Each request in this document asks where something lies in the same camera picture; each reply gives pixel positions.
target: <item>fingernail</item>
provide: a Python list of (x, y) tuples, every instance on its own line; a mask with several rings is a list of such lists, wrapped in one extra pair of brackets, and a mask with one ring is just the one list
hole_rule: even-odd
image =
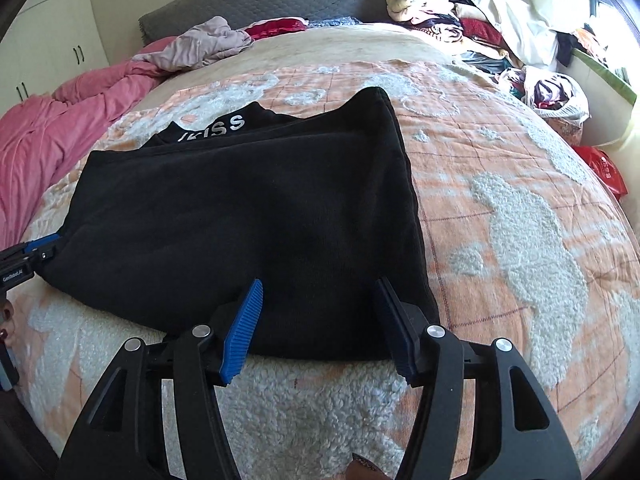
[(361, 466), (366, 467), (367, 469), (371, 469), (372, 471), (376, 471), (378, 473), (382, 473), (382, 469), (380, 469), (377, 465), (375, 465), (371, 460), (364, 458), (362, 455), (357, 453), (351, 453), (351, 457)]

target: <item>green window sill edge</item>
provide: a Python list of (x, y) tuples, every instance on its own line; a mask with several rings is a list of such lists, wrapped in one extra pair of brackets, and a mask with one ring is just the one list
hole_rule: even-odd
[(572, 55), (580, 59), (586, 66), (604, 79), (604, 81), (630, 105), (634, 106), (636, 104), (636, 99), (638, 98), (636, 92), (634, 92), (631, 86), (622, 81), (622, 79), (615, 75), (611, 70), (577, 48), (573, 49)]

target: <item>gray blanket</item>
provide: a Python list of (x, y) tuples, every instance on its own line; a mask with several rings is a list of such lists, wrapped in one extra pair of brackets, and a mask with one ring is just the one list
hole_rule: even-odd
[(138, 54), (133, 59), (151, 62), (168, 72), (195, 70), (235, 56), (253, 42), (244, 30), (232, 30), (224, 18), (215, 16), (175, 38), (162, 52)]

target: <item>silver screw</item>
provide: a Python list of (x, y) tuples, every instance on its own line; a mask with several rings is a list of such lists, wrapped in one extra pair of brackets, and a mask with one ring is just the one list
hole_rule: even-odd
[(137, 337), (132, 337), (126, 343), (124, 343), (124, 349), (127, 352), (135, 352), (138, 348), (142, 346), (140, 339)]
[(445, 332), (443, 327), (441, 327), (440, 325), (429, 325), (427, 327), (427, 334), (429, 334), (431, 337), (441, 338), (444, 337)]
[(206, 337), (211, 333), (211, 329), (207, 325), (198, 325), (193, 327), (191, 333), (194, 337)]
[(495, 342), (495, 346), (498, 350), (502, 350), (503, 352), (508, 352), (513, 348), (511, 341), (508, 339), (498, 339)]

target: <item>bed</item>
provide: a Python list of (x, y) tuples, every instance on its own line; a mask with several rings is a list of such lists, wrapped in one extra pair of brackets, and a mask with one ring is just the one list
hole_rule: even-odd
[[(638, 242), (613, 197), (563, 140), (424, 35), (368, 24), (257, 41), (161, 84), (94, 149), (135, 149), (171, 120), (195, 130), (254, 100), (307, 117), (367, 86), (385, 89), (398, 116), (443, 324), (466, 340), (514, 342), (558, 410), (586, 478), (640, 400)], [(59, 228), (85, 162), (46, 191), (24, 240)], [(7, 344), (21, 374), (16, 391), (59, 454), (124, 340), (151, 344), (163, 334), (87, 308), (40, 278), (8, 299), (15, 311)], [(250, 356), (218, 400), (243, 478), (338, 479), (352, 452), (395, 474), (419, 394), (391, 362)], [(168, 458), (184, 476), (171, 399), (167, 382)], [(470, 384), (455, 476), (468, 464), (472, 407)]]

